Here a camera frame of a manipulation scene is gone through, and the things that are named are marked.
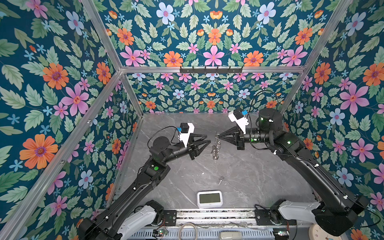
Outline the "steel key holder plate with rings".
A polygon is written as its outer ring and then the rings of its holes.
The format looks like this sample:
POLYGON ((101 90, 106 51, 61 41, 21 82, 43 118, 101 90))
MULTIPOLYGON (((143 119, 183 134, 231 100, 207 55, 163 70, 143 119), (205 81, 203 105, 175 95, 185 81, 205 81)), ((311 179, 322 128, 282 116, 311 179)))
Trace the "steel key holder plate with rings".
POLYGON ((221 149, 221 142, 220 142, 219 136, 220 136, 219 134, 215 135, 215 142, 214 142, 214 144, 212 146, 212 150, 211 150, 212 158, 215 161, 219 159, 219 151, 221 149))

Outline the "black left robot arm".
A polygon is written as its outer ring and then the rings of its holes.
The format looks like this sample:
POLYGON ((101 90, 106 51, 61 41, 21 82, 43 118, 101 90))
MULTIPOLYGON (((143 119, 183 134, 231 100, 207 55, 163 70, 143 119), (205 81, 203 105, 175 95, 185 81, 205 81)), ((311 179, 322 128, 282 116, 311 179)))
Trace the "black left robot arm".
POLYGON ((211 143, 206 135, 190 134, 186 141, 172 144, 166 137, 158 137, 150 147, 150 157, 139 170, 134 182, 106 210, 93 220, 84 219, 79 225, 80 240, 127 240, 143 227, 159 224, 164 208, 151 200, 140 210, 136 207, 162 180, 171 168, 168 162, 189 156, 198 157, 211 143))

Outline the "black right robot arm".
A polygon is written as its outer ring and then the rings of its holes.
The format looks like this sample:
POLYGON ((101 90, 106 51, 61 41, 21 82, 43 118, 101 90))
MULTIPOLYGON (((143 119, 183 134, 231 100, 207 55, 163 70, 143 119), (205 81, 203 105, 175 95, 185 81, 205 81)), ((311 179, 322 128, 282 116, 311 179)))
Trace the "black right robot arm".
POLYGON ((275 225, 288 220, 297 220, 319 225, 326 233, 339 237, 354 226, 368 200, 355 196, 339 183, 313 158, 309 147, 293 133, 284 130, 283 116, 275 109, 259 111, 256 127, 243 110, 228 113, 231 122, 237 125, 223 133, 220 140, 244 150, 247 143, 263 143, 282 161, 295 169, 319 196, 313 203, 291 202, 279 199, 270 207, 269 218, 275 225))

